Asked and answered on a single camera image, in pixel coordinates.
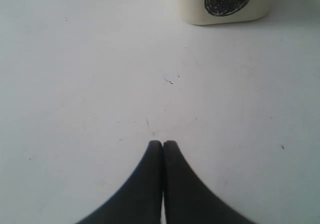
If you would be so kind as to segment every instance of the white floor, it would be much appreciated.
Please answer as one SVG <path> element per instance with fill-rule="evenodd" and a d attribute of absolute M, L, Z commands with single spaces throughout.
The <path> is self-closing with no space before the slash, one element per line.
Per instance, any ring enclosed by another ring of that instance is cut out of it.
<path fill-rule="evenodd" d="M 319 46 L 320 0 L 215 26 L 174 0 L 0 0 L 0 223 L 75 223 L 153 139 L 257 223 L 319 223 Z"/>

